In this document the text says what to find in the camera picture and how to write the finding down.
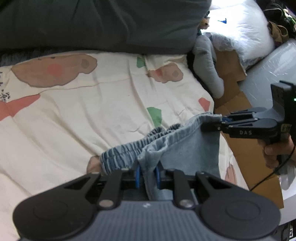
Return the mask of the operator right hand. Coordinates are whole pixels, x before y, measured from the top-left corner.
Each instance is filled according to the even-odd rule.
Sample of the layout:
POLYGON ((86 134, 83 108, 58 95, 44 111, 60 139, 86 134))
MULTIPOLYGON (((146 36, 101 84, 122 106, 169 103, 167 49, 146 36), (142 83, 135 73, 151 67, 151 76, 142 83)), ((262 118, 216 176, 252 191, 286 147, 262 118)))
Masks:
POLYGON ((291 136, 289 138, 281 143, 275 143, 272 145, 267 145, 264 140, 257 140, 258 144, 262 147, 262 153, 264 156, 265 164, 268 168, 274 169, 276 168, 279 163, 277 160, 278 155, 289 155, 292 153, 291 159, 294 162, 295 165, 295 150, 294 143, 291 139, 291 136))

